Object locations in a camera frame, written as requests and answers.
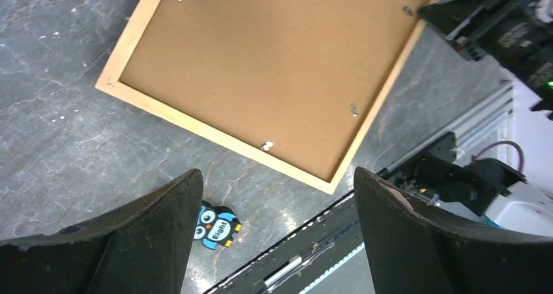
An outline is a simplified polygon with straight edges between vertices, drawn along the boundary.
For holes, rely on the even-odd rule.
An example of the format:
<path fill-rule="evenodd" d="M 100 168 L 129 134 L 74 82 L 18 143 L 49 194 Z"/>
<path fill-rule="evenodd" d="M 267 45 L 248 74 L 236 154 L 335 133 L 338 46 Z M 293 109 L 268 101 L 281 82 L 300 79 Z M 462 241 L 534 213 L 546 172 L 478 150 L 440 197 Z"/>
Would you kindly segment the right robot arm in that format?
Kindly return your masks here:
<path fill-rule="evenodd" d="M 539 100 L 532 111 L 552 112 L 552 20 L 539 17 L 542 0 L 450 0 L 417 14 L 462 58 L 493 57 Z M 378 175 L 431 205 L 460 203 L 491 226 L 552 235 L 552 201 L 531 185 L 522 166 L 474 155 L 455 164 L 455 135 L 448 132 L 394 169 Z"/>

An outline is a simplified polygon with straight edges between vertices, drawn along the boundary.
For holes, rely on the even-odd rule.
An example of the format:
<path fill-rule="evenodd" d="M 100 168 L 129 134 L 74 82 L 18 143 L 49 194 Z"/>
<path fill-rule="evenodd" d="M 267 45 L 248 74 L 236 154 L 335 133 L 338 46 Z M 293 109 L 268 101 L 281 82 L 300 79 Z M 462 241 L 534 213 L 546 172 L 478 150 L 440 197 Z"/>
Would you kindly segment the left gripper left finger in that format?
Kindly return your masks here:
<path fill-rule="evenodd" d="M 159 189 L 52 235 L 1 241 L 2 293 L 179 293 L 203 177 Z"/>

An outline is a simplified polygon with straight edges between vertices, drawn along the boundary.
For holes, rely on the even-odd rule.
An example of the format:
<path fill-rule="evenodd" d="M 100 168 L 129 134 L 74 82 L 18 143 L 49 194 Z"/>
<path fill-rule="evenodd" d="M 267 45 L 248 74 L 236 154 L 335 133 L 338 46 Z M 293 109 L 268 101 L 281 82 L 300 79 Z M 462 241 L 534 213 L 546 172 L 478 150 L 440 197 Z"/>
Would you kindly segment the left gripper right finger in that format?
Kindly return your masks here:
<path fill-rule="evenodd" d="M 551 293 L 552 239 L 468 220 L 358 167 L 354 198 L 376 293 Z"/>

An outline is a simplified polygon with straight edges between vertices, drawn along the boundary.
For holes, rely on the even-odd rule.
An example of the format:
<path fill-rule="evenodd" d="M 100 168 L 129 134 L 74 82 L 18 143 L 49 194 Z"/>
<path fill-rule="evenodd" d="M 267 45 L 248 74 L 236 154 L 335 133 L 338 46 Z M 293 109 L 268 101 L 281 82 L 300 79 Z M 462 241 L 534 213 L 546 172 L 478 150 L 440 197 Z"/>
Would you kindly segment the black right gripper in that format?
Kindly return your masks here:
<path fill-rule="evenodd" d="M 450 0 L 417 15 L 463 59 L 493 57 L 532 91 L 552 93 L 552 0 Z"/>

